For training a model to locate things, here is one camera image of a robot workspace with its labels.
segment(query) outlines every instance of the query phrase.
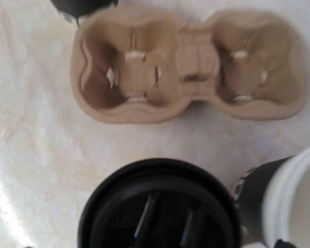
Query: marble table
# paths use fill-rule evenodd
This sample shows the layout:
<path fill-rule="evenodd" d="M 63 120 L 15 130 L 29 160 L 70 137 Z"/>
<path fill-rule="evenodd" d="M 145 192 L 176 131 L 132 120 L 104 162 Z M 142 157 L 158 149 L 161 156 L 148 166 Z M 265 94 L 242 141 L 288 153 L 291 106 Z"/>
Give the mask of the marble table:
<path fill-rule="evenodd" d="M 121 0 L 197 23 L 219 9 L 269 9 L 310 47 L 310 0 Z M 81 211 L 109 174 L 143 158 L 194 163 L 228 189 L 251 167 L 310 146 L 310 97 L 297 116 L 235 120 L 202 103 L 156 125 L 106 125 L 85 115 L 69 80 L 75 29 L 49 0 L 0 0 L 0 248 L 76 247 Z"/>

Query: cardboard cup holder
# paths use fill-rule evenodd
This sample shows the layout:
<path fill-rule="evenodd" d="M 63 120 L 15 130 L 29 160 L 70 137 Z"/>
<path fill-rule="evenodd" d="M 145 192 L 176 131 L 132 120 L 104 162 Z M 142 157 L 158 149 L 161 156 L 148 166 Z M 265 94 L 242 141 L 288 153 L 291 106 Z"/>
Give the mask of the cardboard cup holder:
<path fill-rule="evenodd" d="M 150 123 L 207 101 L 244 119 L 296 114 L 307 92 L 305 45 L 283 19 L 226 10 L 189 26 L 170 12 L 100 10 L 77 31 L 74 96 L 98 121 Z"/>

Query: countertop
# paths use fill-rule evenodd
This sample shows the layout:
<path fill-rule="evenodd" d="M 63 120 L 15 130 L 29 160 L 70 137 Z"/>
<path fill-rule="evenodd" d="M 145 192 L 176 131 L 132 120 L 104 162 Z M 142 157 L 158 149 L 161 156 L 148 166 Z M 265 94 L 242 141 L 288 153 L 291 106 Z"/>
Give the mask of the countertop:
<path fill-rule="evenodd" d="M 310 0 L 120 4 L 167 8 L 192 23 L 223 8 L 269 9 L 289 19 L 310 48 Z M 185 160 L 232 189 L 249 168 L 310 146 L 310 97 L 301 113 L 278 121 L 236 120 L 194 103 L 156 125 L 96 122 L 71 91 L 74 33 L 49 0 L 0 0 L 0 248 L 76 247 L 88 197 L 132 161 Z"/>

